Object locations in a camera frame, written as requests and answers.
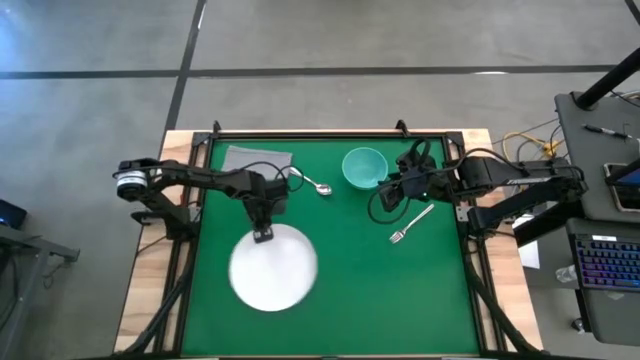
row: concrete floor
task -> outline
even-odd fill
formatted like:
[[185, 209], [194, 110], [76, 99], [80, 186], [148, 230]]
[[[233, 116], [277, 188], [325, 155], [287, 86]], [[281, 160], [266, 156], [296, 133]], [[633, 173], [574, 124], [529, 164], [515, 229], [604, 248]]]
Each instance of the concrete floor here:
[[[0, 71], [177, 70], [196, 0], [0, 0]], [[209, 0], [193, 69], [613, 64], [638, 46], [621, 0]], [[601, 73], [190, 79], [178, 129], [486, 127], [555, 117]], [[156, 156], [176, 81], [0, 80], [0, 197], [27, 229], [82, 249], [39, 291], [20, 358], [109, 354], [140, 228], [121, 159]], [[622, 90], [640, 88], [634, 77]], [[548, 137], [553, 125], [534, 134]], [[545, 348], [637, 358], [567, 326], [571, 293], [532, 289]]]

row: wooden table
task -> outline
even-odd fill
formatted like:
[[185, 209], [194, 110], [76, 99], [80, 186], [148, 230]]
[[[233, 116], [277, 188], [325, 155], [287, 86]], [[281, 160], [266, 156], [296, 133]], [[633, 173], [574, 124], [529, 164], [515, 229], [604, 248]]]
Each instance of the wooden table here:
[[[315, 132], [354, 132], [357, 130], [315, 130]], [[392, 133], [400, 130], [366, 130], [367, 132]], [[444, 132], [459, 131], [464, 137], [465, 149], [477, 147], [491, 149], [491, 139], [486, 129], [458, 129], [458, 130], [432, 130], [417, 129], [411, 130], [412, 133], [420, 132]], [[239, 133], [256, 133], [253, 130], [236, 130], [224, 131], [221, 134], [239, 134]], [[282, 132], [281, 130], [259, 131], [264, 133]], [[300, 130], [290, 130], [290, 132], [300, 132]], [[169, 131], [166, 134], [162, 147], [160, 158], [174, 159], [179, 162], [186, 163], [191, 153], [191, 143], [194, 131]], [[199, 158], [198, 162], [202, 163], [203, 158]], [[175, 186], [165, 190], [165, 195], [172, 201], [179, 203], [182, 194], [182, 188]], [[478, 199], [479, 206], [491, 206], [500, 202], [504, 198], [501, 190]], [[501, 228], [502, 231], [511, 231], [509, 228]], [[164, 225], [161, 223], [144, 227], [139, 248], [150, 244], [154, 240], [164, 235]], [[491, 275], [495, 286], [497, 299], [507, 316], [511, 319], [516, 328], [524, 335], [524, 337], [535, 347], [542, 349], [542, 342], [538, 332], [533, 306], [529, 296], [526, 280], [518, 248], [515, 239], [508, 236], [495, 236], [487, 241], [487, 255], [489, 258]], [[187, 248], [188, 244], [183, 244], [183, 248]], [[165, 278], [167, 275], [167, 265], [171, 253], [172, 243], [168, 240], [162, 240], [155, 246], [145, 250], [135, 261], [129, 290], [122, 314], [118, 335], [114, 351], [126, 349], [147, 326], [149, 320], [157, 311], [162, 300], [163, 289], [165, 286]], [[184, 259], [181, 259], [179, 272], [182, 268]], [[474, 259], [476, 270], [480, 273], [478, 266], [479, 261], [476, 256]], [[486, 307], [481, 303], [481, 313], [483, 317], [483, 326], [485, 329], [485, 339], [488, 349], [496, 349], [496, 338], [493, 335], [493, 322], [488, 314]], [[165, 338], [164, 348], [168, 349], [172, 345], [173, 333], [175, 331], [175, 318], [177, 313], [177, 304], [174, 306], [168, 321], [168, 331]]]

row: white plate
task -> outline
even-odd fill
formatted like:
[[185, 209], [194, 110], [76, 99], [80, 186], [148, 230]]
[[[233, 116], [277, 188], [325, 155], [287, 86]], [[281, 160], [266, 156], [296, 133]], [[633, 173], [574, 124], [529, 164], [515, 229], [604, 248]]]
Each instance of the white plate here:
[[248, 232], [233, 248], [229, 280], [236, 295], [262, 311], [299, 303], [311, 290], [318, 260], [309, 239], [297, 229], [274, 224], [273, 239], [257, 244]]

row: keyboard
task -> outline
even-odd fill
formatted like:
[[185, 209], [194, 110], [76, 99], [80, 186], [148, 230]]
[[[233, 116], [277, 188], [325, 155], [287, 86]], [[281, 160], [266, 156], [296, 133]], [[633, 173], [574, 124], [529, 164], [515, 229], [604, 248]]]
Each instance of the keyboard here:
[[584, 288], [640, 291], [640, 239], [575, 234], [576, 273]]

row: silver spoon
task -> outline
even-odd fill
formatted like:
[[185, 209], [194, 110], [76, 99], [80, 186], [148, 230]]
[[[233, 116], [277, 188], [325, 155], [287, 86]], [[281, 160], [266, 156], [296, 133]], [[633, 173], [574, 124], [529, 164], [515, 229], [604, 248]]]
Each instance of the silver spoon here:
[[316, 188], [316, 191], [318, 192], [318, 194], [322, 195], [322, 196], [329, 196], [331, 195], [331, 186], [327, 185], [327, 184], [318, 184], [315, 181], [309, 179], [308, 177], [302, 175], [300, 173], [300, 171], [294, 167], [290, 167], [289, 171], [297, 176], [297, 177], [301, 177], [303, 179], [305, 179], [306, 181], [308, 181], [309, 183], [311, 183], [311, 185], [313, 185]]

